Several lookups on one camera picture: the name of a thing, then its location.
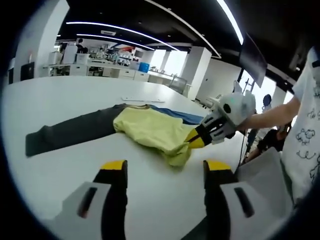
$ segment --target white table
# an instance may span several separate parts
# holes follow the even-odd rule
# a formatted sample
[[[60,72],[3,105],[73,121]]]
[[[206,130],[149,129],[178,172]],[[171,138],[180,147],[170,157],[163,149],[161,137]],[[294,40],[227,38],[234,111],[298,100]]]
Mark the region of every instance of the white table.
[[[9,169],[32,213],[50,219],[101,165],[128,161],[128,240],[178,240],[205,216],[203,160],[216,158],[236,168],[242,135],[195,149],[182,171],[122,133],[27,158],[25,137],[43,125],[121,104],[121,96],[164,98],[155,105],[205,116],[207,111],[164,85],[94,76],[57,76],[11,84],[2,99],[2,133]]]

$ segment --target cartoon print shirt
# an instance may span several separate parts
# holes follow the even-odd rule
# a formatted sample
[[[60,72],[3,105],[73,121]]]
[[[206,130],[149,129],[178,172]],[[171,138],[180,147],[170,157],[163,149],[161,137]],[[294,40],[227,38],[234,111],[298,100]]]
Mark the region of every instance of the cartoon print shirt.
[[[283,164],[292,180],[295,203],[308,193],[319,172],[320,83],[316,83],[311,69],[315,60],[317,56],[311,49],[301,76],[293,86],[301,105],[282,152]]]

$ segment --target led strip light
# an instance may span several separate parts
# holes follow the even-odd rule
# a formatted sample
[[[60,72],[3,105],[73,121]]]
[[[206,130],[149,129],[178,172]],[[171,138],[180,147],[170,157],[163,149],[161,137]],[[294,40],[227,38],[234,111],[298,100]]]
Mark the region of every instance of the led strip light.
[[[149,46],[145,46],[145,45],[141,45],[139,43],[135,43],[135,42],[132,42],[132,41],[127,41],[127,40],[123,40],[123,39],[120,39],[120,38],[115,38],[115,37],[110,37],[110,36],[100,36],[100,35],[92,35],[92,34],[77,34],[77,36],[84,36],[84,37],[95,37],[95,38],[104,38],[104,39],[113,39],[113,40],[117,40],[117,41],[122,41],[122,42],[125,42],[125,43],[129,43],[129,44],[134,44],[134,45],[138,45],[140,47],[143,47],[143,48],[146,48],[146,49],[150,49],[150,50],[155,50]]]
[[[223,9],[224,13],[226,14],[226,16],[228,17],[236,36],[239,39],[240,44],[242,45],[244,43],[244,37],[241,34],[240,28],[236,22],[235,17],[233,16],[232,12],[230,11],[228,5],[225,3],[224,0],[216,0],[218,2],[218,4],[220,5],[220,7]]]
[[[164,44],[170,48],[172,48],[173,50],[176,50],[176,51],[179,51],[179,49],[175,48],[174,46],[171,46],[170,44],[164,42],[164,41],[161,41],[159,39],[156,39],[152,36],[149,36],[149,35],[146,35],[144,33],[141,33],[141,32],[138,32],[138,31],[134,31],[134,30],[131,30],[131,29],[128,29],[128,28],[124,28],[124,27],[121,27],[121,26],[115,26],[115,25],[110,25],[110,24],[104,24],[104,23],[98,23],[98,22],[88,22],[88,21],[69,21],[69,22],[66,22],[66,24],[85,24],[85,25],[97,25],[97,26],[104,26],[104,27],[109,27],[109,28],[115,28],[115,29],[121,29],[121,30],[124,30],[124,31],[128,31],[128,32],[131,32],[131,33],[134,33],[134,34],[139,34],[141,36],[144,36],[146,38],[149,38],[149,39],[152,39],[154,41],[157,41],[161,44]]]

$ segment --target yellow cloth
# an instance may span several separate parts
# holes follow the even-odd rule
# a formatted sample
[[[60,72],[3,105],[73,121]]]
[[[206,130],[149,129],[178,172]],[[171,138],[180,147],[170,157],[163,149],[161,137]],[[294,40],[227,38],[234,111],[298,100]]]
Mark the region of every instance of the yellow cloth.
[[[191,155],[189,143],[184,141],[194,126],[183,124],[181,118],[151,108],[127,107],[114,119],[113,126],[137,143],[160,150],[171,166],[184,166]]]

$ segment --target black cable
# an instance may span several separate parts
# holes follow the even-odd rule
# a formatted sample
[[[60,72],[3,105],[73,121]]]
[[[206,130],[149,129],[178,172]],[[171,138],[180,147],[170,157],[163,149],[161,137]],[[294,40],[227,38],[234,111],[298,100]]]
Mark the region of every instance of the black cable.
[[[242,149],[243,149],[243,147],[244,147],[245,137],[246,137],[246,135],[244,134],[244,135],[243,135],[243,138],[242,138],[242,144],[241,144],[241,151],[240,151],[239,163],[238,163],[238,166],[236,167],[236,169],[235,169],[235,171],[234,171],[234,174],[235,174],[235,175],[237,174],[237,171],[238,171],[238,169],[239,169],[239,167],[240,167],[240,164],[241,164]]]

